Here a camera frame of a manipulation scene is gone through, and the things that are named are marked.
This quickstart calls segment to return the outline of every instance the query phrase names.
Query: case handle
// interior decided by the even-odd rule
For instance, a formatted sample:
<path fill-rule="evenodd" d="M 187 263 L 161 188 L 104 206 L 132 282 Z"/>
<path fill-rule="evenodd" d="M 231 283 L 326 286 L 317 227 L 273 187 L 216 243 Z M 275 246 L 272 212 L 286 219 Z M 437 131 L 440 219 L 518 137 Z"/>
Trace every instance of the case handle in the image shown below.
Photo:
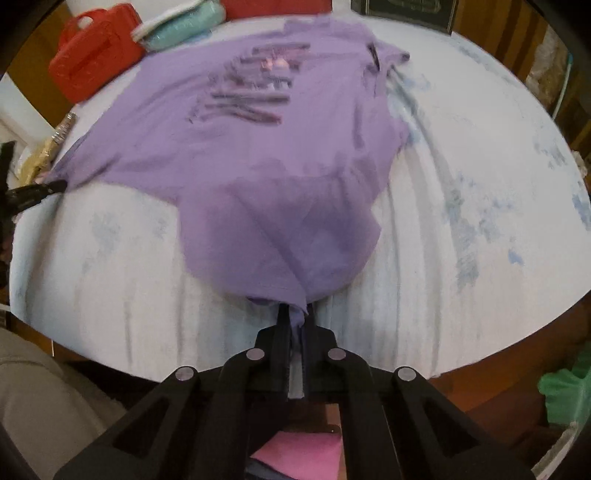
<path fill-rule="evenodd" d="M 96 8 L 94 10 L 88 10 L 88 12 L 84 12 L 77 17 L 69 19 L 64 25 L 64 30 L 61 31 L 60 41 L 57 47 L 58 50 L 61 50 L 63 47 L 65 47 L 66 44 L 80 31 L 78 22 L 81 18 L 89 17 L 94 21 L 102 17 L 106 12 L 107 10 L 104 8 Z"/>

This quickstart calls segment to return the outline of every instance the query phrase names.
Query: wooden furniture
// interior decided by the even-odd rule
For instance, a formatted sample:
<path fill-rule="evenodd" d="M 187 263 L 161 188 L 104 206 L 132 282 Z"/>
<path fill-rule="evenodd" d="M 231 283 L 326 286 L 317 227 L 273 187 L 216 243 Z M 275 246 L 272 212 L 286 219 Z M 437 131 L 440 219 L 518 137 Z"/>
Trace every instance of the wooden furniture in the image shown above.
<path fill-rule="evenodd" d="M 454 31 L 481 46 L 524 82 L 547 27 L 524 0 L 460 0 Z"/>
<path fill-rule="evenodd" d="M 15 85 L 53 127 L 72 108 L 47 73 L 62 28 L 71 17 L 66 3 L 59 5 L 33 31 L 8 68 Z"/>

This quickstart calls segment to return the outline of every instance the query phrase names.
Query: blue stain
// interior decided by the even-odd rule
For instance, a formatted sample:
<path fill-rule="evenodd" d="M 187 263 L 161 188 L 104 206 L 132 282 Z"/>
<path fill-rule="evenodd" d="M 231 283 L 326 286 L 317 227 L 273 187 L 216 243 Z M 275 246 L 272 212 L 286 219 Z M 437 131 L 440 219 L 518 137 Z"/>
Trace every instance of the blue stain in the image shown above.
<path fill-rule="evenodd" d="M 470 251 L 470 247 L 476 241 L 476 229 L 462 217 L 462 204 L 464 199 L 458 189 L 450 192 L 450 199 L 446 202 L 445 209 L 452 235 L 456 245 L 458 260 L 456 264 L 457 287 L 461 291 L 466 285 L 474 285 L 478 278 L 478 262 L 476 254 Z"/>
<path fill-rule="evenodd" d="M 591 232 L 591 206 L 589 205 L 589 200 L 581 200 L 578 195 L 573 195 L 573 206 L 579 213 L 581 222 L 583 222 L 587 231 Z"/>
<path fill-rule="evenodd" d="M 512 248 L 509 250 L 508 257 L 509 263 L 511 265 L 518 264 L 523 267 L 523 258 L 521 258 L 521 255 L 515 252 L 515 250 L 513 250 Z"/>
<path fill-rule="evenodd" d="M 491 243 L 501 237 L 501 232 L 496 226 L 495 221 L 490 216 L 485 216 L 478 223 L 478 232 Z"/>
<path fill-rule="evenodd" d="M 95 213 L 90 221 L 90 226 L 92 234 L 99 244 L 98 254 L 104 256 L 113 253 L 119 243 L 119 231 L 121 230 L 115 221 L 115 216 L 112 213 L 105 213 L 102 216 Z"/>
<path fill-rule="evenodd" d="M 481 65 L 482 67 L 484 67 L 484 69 L 487 72 L 493 73 L 494 75 L 499 77 L 501 80 L 503 80 L 505 83 L 508 83 L 509 85 L 511 85 L 513 87 L 521 87 L 522 86 L 521 83 L 516 82 L 515 79 L 513 79 L 511 76 L 504 73 L 502 71 L 502 66 L 498 66 L 494 62 L 488 60 L 488 58 L 486 57 L 486 54 L 484 52 L 482 54 L 479 54 L 475 51 L 470 50 L 469 48 L 467 48 L 463 45 L 457 45 L 456 48 L 460 53 L 462 53 L 466 57 L 471 58 L 478 65 Z"/>
<path fill-rule="evenodd" d="M 552 145 L 549 148 L 542 147 L 537 140 L 534 140 L 534 150 L 536 153 L 545 155 L 551 160 L 548 162 L 548 168 L 554 170 L 554 167 L 560 167 L 566 165 L 566 157 L 562 154 L 560 149 L 556 145 Z"/>
<path fill-rule="evenodd" d="M 478 263 L 476 255 L 469 254 L 461 257 L 456 264 L 457 268 L 457 287 L 461 291 L 466 285 L 474 285 L 478 279 Z"/>
<path fill-rule="evenodd" d="M 406 75 L 402 75 L 401 73 L 399 73 L 399 75 L 400 75 L 400 79 L 401 79 L 402 84 L 407 89 L 411 89 L 411 90 L 416 89 L 416 90 L 419 90 L 420 92 L 426 92 L 431 89 L 431 82 L 429 82 L 429 80 L 427 80 L 427 78 L 423 74 L 421 74 L 421 77 L 418 80 L 407 77 Z"/>

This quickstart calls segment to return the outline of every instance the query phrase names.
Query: pink cloth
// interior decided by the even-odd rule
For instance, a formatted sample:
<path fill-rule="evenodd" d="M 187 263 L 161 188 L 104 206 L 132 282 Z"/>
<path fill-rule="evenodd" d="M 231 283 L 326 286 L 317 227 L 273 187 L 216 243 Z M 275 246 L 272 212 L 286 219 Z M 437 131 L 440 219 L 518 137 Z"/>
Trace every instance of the pink cloth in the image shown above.
<path fill-rule="evenodd" d="M 297 480 L 336 480 L 340 433 L 278 432 L 252 458 Z"/>

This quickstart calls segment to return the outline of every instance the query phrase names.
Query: red plastic case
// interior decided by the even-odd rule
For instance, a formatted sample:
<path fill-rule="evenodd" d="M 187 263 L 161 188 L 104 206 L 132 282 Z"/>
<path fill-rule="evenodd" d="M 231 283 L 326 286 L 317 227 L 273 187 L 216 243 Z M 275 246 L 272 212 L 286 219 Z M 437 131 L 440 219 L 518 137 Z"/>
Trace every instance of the red plastic case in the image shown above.
<path fill-rule="evenodd" d="M 78 21 L 84 17 L 90 17 L 92 23 L 80 30 Z M 141 59 L 145 51 L 131 39 L 131 31 L 140 23 L 131 4 L 90 10 L 70 19 L 49 64 L 49 74 L 69 101 L 90 98 Z"/>

